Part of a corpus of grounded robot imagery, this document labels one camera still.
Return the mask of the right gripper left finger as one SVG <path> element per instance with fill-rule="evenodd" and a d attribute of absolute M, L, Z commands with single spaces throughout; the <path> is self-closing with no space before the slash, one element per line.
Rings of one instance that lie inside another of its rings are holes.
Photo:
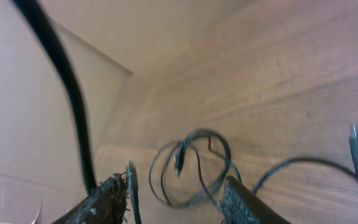
<path fill-rule="evenodd" d="M 128 184 L 115 173 L 53 224 L 121 224 L 127 210 Z"/>

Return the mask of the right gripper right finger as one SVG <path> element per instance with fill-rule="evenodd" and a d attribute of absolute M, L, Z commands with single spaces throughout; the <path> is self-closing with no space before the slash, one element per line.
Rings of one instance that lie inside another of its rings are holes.
<path fill-rule="evenodd" d="M 218 208 L 228 224 L 290 224 L 231 175 Z"/>

